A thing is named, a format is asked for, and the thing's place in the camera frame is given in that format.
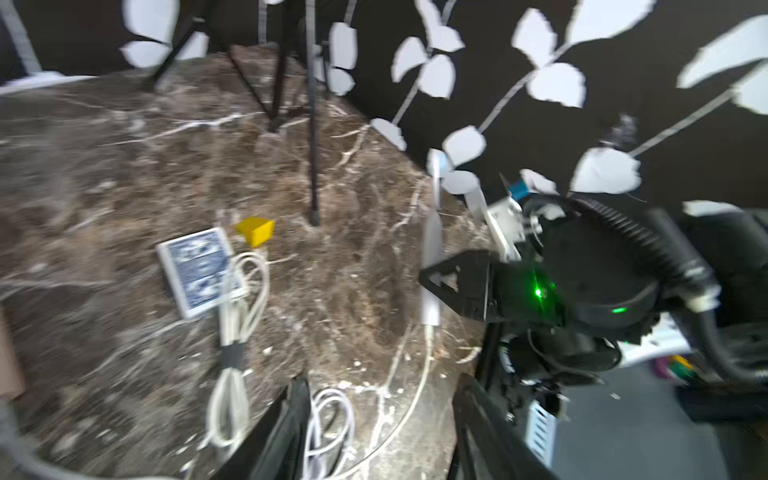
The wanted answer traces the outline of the pink wall charger cube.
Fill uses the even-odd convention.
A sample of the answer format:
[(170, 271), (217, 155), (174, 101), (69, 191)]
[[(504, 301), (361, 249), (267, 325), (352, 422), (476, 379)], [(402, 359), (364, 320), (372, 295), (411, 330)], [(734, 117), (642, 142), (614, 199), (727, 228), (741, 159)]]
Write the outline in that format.
[(16, 399), (25, 392), (26, 385), (4, 311), (1, 311), (0, 319), (0, 368), (1, 398), (3, 400)]

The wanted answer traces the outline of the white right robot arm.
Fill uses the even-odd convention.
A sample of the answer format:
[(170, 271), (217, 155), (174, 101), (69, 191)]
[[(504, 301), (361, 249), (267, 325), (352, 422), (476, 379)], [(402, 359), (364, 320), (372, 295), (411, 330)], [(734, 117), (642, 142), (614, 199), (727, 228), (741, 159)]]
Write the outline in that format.
[(594, 198), (534, 194), (516, 205), (520, 259), (466, 250), (420, 284), (483, 322), (479, 377), (511, 408), (604, 372), (669, 356), (669, 316), (700, 368), (677, 390), (696, 422), (767, 417), (767, 219), (761, 212), (624, 213)]

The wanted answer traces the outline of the white electric toothbrush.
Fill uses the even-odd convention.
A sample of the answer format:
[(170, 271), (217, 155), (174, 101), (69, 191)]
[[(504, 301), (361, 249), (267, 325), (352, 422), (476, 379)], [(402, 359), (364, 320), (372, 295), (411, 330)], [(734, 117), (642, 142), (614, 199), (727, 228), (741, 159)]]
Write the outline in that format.
[[(440, 219), (440, 174), (444, 153), (431, 149), (427, 156), (427, 168), (431, 180), (431, 200), (423, 228), (422, 267), (426, 268), (440, 261), (443, 254), (442, 221)], [(440, 300), (425, 287), (421, 295), (421, 322), (428, 329), (440, 325)]]

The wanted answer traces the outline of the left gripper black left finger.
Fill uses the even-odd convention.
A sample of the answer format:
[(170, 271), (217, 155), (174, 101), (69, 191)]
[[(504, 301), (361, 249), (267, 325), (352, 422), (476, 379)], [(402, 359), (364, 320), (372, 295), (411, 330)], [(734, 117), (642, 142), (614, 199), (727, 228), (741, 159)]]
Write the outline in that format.
[(310, 411), (307, 378), (297, 375), (212, 478), (301, 479)]

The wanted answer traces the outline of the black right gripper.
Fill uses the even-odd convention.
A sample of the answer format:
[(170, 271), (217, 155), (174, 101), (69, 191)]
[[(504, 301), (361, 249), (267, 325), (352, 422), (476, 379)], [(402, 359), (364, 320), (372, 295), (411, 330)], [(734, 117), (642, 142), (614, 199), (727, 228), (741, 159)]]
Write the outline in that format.
[(590, 336), (642, 336), (652, 327), (663, 276), (650, 229), (585, 197), (531, 197), (521, 220), (533, 257), (493, 274), (494, 253), (466, 250), (422, 268), (420, 285), (484, 323), (497, 323), (499, 312)]

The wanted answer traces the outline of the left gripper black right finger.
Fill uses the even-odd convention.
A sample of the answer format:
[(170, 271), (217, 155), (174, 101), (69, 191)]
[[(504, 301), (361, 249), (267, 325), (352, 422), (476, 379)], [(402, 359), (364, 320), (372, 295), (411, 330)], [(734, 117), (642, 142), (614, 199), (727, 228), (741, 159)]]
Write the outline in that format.
[(556, 480), (507, 423), (480, 383), (460, 375), (452, 400), (453, 479)]

